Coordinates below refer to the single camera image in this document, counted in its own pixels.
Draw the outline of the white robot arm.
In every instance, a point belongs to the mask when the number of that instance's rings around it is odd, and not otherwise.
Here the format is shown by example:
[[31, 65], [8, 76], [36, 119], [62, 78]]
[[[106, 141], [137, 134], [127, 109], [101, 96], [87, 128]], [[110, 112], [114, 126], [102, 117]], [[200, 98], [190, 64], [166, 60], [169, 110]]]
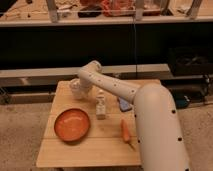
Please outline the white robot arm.
[[93, 85], [134, 106], [136, 133], [143, 171], [190, 171], [181, 125], [170, 91], [157, 83], [139, 85], [101, 73], [98, 61], [78, 70], [80, 88]]

